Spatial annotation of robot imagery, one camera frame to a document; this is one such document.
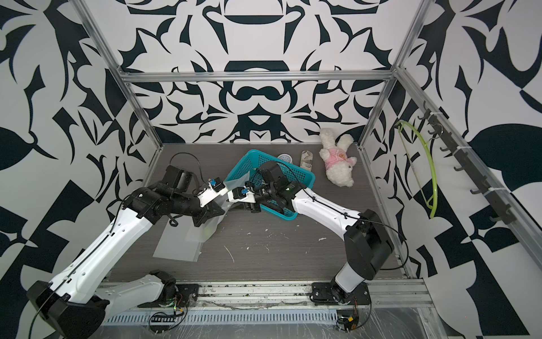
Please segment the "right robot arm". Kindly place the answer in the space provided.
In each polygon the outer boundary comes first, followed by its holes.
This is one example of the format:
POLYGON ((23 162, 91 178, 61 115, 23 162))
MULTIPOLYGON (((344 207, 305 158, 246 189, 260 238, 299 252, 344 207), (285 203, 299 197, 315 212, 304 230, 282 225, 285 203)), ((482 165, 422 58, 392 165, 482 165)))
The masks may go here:
POLYGON ((300 182, 290 167, 275 161, 262 164, 255 173, 261 182, 246 182, 234 189, 230 201, 241 202, 254 212, 267 206, 278 213, 298 213, 343 240, 347 261, 330 283, 337 301, 344 302, 374 279, 395 251, 388 226, 373 210, 358 212, 324 199, 300 182))

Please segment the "translucent zip bag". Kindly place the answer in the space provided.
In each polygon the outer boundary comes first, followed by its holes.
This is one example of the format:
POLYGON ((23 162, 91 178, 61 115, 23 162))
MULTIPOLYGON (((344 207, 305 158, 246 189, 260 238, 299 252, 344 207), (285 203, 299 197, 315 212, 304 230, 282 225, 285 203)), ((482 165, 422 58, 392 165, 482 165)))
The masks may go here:
POLYGON ((206 189, 197 195, 200 199, 203 215, 192 219, 186 241, 206 242, 215 233, 217 226, 234 205, 254 203, 254 194, 242 193, 250 177, 250 172, 247 172, 240 178, 233 180, 210 179, 206 189))

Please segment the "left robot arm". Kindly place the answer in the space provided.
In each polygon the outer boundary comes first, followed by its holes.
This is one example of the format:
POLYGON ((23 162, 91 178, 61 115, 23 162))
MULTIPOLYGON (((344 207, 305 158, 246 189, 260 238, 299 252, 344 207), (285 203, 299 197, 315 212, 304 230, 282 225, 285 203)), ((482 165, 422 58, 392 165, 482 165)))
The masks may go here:
POLYGON ((113 222, 67 268, 51 281, 37 281, 27 292, 36 315, 64 338, 89 338, 110 316, 133 307, 158 303, 176 305, 176 280, 155 270, 113 290, 100 283, 136 240, 162 217, 173 227, 176 217, 189 216, 199 227, 224 215, 216 198, 227 193, 225 183, 211 179, 204 189, 187 192, 191 173, 168 166, 159 182, 143 186, 121 203, 113 222))

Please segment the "teal plastic basket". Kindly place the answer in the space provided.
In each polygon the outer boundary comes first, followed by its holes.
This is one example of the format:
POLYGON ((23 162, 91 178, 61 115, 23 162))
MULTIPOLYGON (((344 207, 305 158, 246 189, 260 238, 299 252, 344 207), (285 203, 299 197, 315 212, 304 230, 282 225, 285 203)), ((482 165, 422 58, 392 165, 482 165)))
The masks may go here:
POLYGON ((303 188, 311 189, 316 176, 307 169, 289 164, 262 151, 251 150, 238 161, 227 181, 241 181, 238 190, 243 198, 254 195, 244 208, 253 213, 265 211, 283 220, 294 220, 298 213, 293 198, 303 188))

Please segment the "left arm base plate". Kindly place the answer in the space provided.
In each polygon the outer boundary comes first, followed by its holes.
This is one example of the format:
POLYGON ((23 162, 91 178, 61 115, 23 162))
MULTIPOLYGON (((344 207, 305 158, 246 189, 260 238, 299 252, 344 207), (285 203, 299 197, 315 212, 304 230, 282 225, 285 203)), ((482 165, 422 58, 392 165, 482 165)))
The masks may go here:
POLYGON ((156 300, 140 304, 138 308, 186 307, 197 301, 199 288, 198 284, 169 284, 164 287, 156 300))

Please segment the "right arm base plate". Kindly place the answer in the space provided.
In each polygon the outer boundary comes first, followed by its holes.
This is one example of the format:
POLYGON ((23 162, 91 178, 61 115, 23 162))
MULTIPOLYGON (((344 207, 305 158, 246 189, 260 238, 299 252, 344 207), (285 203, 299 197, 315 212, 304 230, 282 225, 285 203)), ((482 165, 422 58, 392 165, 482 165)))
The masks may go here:
POLYGON ((311 284, 310 301, 315 305, 369 305, 371 297, 368 285, 363 282, 352 292, 345 292, 335 282, 314 282, 311 284))

